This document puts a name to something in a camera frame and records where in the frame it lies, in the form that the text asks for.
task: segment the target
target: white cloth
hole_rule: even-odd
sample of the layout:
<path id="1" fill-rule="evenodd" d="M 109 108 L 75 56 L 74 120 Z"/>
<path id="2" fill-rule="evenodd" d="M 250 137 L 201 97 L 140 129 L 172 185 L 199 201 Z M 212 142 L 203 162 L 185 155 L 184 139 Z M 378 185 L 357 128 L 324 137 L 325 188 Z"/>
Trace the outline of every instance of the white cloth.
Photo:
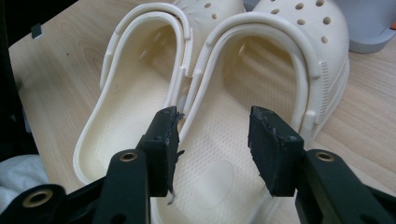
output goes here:
<path id="1" fill-rule="evenodd" d="M 0 162 L 0 214 L 22 192 L 48 183 L 38 155 L 17 156 Z"/>

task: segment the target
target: black object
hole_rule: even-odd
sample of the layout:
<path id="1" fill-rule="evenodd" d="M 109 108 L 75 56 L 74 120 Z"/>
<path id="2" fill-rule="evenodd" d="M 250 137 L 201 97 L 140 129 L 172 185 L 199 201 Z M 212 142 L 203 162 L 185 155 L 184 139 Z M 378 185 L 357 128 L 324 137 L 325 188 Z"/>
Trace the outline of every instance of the black object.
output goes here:
<path id="1" fill-rule="evenodd" d="M 395 223 L 394 197 L 363 185 L 334 153 L 305 152 L 302 138 L 273 111 L 252 107 L 248 145 L 273 196 L 298 190 L 301 223 Z"/>
<path id="2" fill-rule="evenodd" d="M 26 190 L 0 223 L 149 223 L 149 197 L 174 193 L 180 118 L 175 107 L 159 111 L 136 149 L 112 157 L 105 177 L 69 195 L 58 185 Z"/>
<path id="3" fill-rule="evenodd" d="M 25 130 L 8 53 L 5 12 L 5 0 L 0 0 L 0 161 L 18 155 L 38 154 L 33 136 Z"/>

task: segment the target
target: wooden table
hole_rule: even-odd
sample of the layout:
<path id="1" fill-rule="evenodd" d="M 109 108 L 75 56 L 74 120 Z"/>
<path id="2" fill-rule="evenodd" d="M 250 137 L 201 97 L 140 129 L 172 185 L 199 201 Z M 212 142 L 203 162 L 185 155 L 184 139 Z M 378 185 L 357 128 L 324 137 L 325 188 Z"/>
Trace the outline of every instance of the wooden table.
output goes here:
<path id="1" fill-rule="evenodd" d="M 9 48 L 27 118 L 51 183 L 82 185 L 73 170 L 78 137 L 100 95 L 107 43 L 121 18 L 144 0 L 80 0 Z M 314 146 L 341 156 L 374 188 L 396 193 L 396 39 L 374 54 L 350 56 L 340 105 Z M 292 198 L 274 223 L 299 223 Z"/>

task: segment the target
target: white clog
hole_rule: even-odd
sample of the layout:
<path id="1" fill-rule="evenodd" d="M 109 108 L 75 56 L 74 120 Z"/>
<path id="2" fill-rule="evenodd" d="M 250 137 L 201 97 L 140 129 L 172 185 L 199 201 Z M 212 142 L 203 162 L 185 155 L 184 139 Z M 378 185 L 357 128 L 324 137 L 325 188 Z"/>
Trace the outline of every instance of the white clog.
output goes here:
<path id="1" fill-rule="evenodd" d="M 222 22 L 193 72 L 174 178 L 152 200 L 158 223 L 263 223 L 276 209 L 248 148 L 253 105 L 275 111 L 309 145 L 344 92 L 348 34 L 333 0 L 262 0 Z"/>
<path id="2" fill-rule="evenodd" d="M 112 155 L 135 148 L 158 110 L 183 104 L 206 37 L 243 11 L 241 0 L 180 0 L 143 4 L 125 16 L 106 51 L 102 94 L 75 149 L 81 182 L 104 176 Z"/>

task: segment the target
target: brass grommet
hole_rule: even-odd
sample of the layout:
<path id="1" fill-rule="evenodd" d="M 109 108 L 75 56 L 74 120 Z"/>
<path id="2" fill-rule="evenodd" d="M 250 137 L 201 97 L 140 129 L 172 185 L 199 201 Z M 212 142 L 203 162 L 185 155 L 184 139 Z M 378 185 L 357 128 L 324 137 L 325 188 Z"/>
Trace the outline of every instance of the brass grommet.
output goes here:
<path id="1" fill-rule="evenodd" d="M 41 204 L 46 203 L 52 198 L 53 192 L 51 189 L 39 189 L 29 194 L 25 200 L 23 200 L 23 207 L 33 208 L 38 207 Z"/>

